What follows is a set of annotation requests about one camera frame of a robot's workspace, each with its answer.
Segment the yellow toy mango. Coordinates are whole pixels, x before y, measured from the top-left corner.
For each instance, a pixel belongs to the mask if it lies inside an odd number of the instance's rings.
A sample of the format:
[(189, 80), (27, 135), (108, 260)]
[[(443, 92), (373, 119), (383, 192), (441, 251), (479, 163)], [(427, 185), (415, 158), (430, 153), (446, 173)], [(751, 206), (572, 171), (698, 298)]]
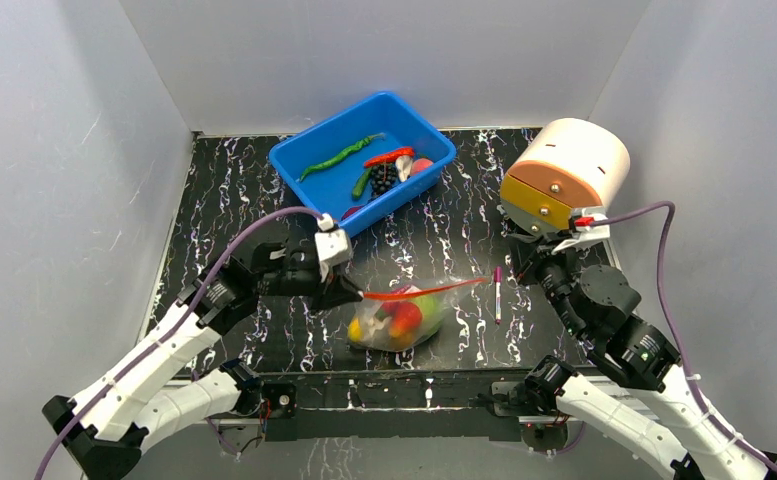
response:
[(361, 322), (358, 318), (353, 318), (350, 322), (347, 331), (347, 339), (353, 344), (360, 344), (366, 339), (365, 332), (362, 329)]

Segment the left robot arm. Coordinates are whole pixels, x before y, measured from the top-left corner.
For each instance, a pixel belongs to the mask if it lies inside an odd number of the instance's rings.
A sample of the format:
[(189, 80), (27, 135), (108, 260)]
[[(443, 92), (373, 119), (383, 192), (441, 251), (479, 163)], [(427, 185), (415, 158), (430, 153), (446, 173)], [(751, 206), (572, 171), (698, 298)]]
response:
[(362, 290), (341, 271), (352, 257), (340, 229), (296, 245), (263, 243), (249, 258), (231, 244), (177, 296), (165, 317), (89, 387), (56, 395), (42, 413), (60, 446), (90, 479), (122, 479), (163, 439), (210, 416), (253, 417), (268, 405), (264, 380), (230, 360), (175, 390), (167, 383), (213, 347), (261, 298), (306, 297), (312, 310), (358, 302)]

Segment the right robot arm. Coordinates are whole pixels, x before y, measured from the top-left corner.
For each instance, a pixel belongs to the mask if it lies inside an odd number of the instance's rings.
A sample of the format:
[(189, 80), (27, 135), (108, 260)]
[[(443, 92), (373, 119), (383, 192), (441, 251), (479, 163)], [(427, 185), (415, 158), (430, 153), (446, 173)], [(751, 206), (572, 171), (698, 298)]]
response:
[(540, 286), (566, 332), (586, 345), (597, 370), (650, 412), (604, 393), (552, 355), (511, 391), (510, 403), (576, 417), (664, 479), (777, 479), (777, 454), (750, 446), (719, 423), (721, 415), (692, 386), (681, 353), (636, 315), (641, 296), (624, 274), (609, 265), (580, 268), (574, 249), (556, 249), (557, 239), (511, 235), (515, 279)]

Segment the white toy mushroom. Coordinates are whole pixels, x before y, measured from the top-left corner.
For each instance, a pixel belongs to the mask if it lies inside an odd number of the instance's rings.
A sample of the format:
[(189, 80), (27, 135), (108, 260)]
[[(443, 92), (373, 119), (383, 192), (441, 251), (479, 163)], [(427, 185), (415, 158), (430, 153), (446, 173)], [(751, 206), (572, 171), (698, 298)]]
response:
[(393, 317), (391, 315), (382, 315), (377, 312), (373, 316), (360, 321), (361, 333), (363, 340), (371, 340), (373, 338), (383, 338), (390, 330)]

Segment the clear zip top bag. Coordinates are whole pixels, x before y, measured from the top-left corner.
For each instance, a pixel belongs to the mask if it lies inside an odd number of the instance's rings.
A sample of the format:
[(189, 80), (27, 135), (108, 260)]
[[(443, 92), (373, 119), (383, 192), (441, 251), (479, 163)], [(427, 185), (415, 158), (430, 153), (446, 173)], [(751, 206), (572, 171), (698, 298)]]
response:
[(414, 280), (389, 292), (366, 292), (348, 324), (347, 340), (359, 349), (399, 353), (428, 341), (453, 308), (484, 277)]

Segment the green toy cabbage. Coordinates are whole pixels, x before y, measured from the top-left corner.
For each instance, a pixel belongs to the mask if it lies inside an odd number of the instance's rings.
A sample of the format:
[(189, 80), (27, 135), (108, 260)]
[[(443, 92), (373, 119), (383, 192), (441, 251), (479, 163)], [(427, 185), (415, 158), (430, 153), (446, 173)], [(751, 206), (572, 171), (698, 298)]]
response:
[(422, 314), (419, 333), (422, 336), (431, 336), (441, 325), (441, 302), (436, 295), (419, 296), (412, 300)]

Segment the brown toy potato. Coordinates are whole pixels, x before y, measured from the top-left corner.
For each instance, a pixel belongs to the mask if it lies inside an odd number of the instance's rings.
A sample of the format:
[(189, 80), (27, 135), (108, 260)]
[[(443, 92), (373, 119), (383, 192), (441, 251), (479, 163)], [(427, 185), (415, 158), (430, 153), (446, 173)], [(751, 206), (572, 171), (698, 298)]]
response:
[(392, 339), (392, 347), (397, 351), (404, 351), (412, 348), (418, 340), (415, 332), (406, 332)]

